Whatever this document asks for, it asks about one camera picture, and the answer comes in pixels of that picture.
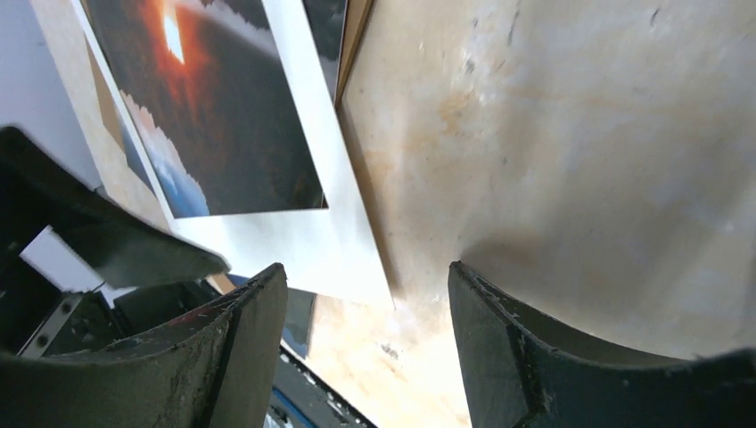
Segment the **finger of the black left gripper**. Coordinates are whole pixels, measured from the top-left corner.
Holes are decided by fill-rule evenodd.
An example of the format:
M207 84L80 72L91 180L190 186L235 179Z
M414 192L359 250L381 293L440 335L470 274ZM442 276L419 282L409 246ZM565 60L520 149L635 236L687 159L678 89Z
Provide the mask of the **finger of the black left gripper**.
M19 128L1 130L1 267L46 227L114 288L224 274L219 255L143 222L79 182Z

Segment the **sunset landscape photo print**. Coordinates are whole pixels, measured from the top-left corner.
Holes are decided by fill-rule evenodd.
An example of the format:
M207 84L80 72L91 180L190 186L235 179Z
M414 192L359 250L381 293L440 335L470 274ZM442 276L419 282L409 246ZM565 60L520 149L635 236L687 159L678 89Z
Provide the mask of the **sunset landscape photo print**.
M260 1L85 1L175 218L326 206Z

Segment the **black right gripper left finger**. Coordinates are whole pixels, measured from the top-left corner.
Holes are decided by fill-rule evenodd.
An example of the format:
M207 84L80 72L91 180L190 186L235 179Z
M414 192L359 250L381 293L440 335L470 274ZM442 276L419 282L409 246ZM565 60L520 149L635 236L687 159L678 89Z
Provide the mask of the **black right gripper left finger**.
M260 427L288 288L275 263L244 286L102 350L1 357L4 427Z

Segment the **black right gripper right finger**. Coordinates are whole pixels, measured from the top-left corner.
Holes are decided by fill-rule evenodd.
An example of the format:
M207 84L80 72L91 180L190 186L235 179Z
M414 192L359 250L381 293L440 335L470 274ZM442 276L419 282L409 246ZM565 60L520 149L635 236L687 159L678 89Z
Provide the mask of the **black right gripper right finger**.
M752 427L755 351L677 359L583 333L464 263L448 297L476 427Z

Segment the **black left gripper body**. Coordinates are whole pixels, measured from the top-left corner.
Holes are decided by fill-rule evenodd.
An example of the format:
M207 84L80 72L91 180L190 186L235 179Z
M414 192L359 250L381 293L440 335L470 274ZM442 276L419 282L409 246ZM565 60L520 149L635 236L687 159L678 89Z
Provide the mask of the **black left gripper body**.
M41 231L1 267L1 349L24 358L101 350L218 298L206 278L114 288L58 235Z

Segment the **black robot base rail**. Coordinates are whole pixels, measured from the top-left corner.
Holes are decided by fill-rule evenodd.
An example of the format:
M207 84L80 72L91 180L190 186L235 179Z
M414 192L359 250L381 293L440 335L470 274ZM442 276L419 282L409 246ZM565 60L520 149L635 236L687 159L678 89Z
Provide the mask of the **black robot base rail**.
M281 346L263 427L375 428L375 424Z

